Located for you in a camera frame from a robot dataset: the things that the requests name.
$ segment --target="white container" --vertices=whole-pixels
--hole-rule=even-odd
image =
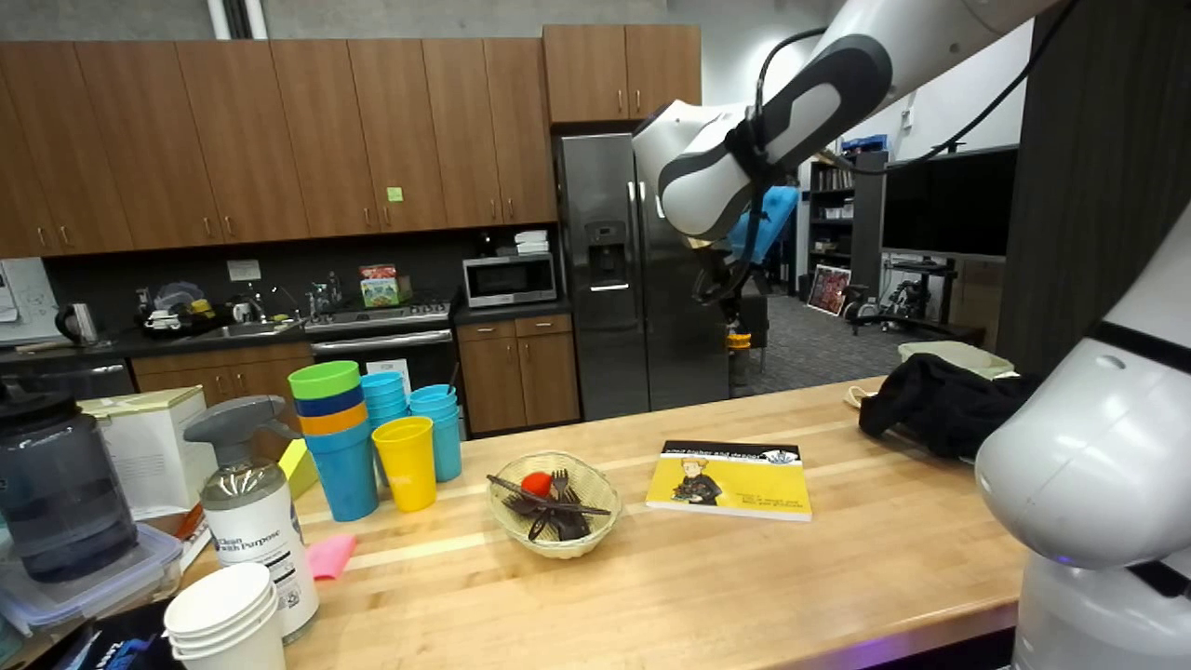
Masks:
[[[259,561],[194,579],[163,609],[171,651],[190,670],[284,670],[278,601]]]
[[[216,474],[216,449],[207,444],[185,444],[184,429],[194,423],[206,406],[200,387],[80,402],[80,408],[101,423],[135,522],[175,519],[199,507],[200,483]]]

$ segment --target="refrigerator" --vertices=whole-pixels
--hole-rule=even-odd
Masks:
[[[634,134],[561,134],[561,253],[583,418],[728,397],[726,324],[634,165]]]

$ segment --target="upper cabinet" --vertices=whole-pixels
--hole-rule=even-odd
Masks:
[[[546,27],[551,122],[650,118],[700,99],[697,27]]]
[[[272,41],[313,239],[383,230],[347,41]]]
[[[31,253],[93,253],[129,251],[125,217],[104,146],[97,141],[97,117],[70,45],[6,45],[0,53],[0,82],[6,99],[0,117],[5,175],[20,175],[22,239]]]
[[[216,242],[179,47],[89,41],[75,53],[135,251]]]
[[[305,239],[272,47],[259,41],[184,41],[179,58],[216,192],[213,242]]]
[[[423,41],[442,225],[553,220],[540,41]]]
[[[434,230],[442,181],[422,41],[350,41],[350,68],[381,230]]]

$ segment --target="yellow cup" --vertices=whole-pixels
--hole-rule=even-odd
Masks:
[[[372,431],[397,511],[423,511],[439,496],[431,429],[434,421],[427,418],[397,418]]]

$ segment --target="wooden countertop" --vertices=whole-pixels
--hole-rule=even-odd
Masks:
[[[973,470],[876,444],[850,383],[465,444],[465,475],[422,515],[383,504],[305,541],[359,537],[300,666],[869,666],[1012,624],[1022,548]],[[814,522],[645,511],[661,439],[802,444]],[[485,474],[540,449],[598,465],[625,522],[587,560],[524,556],[489,519]]]

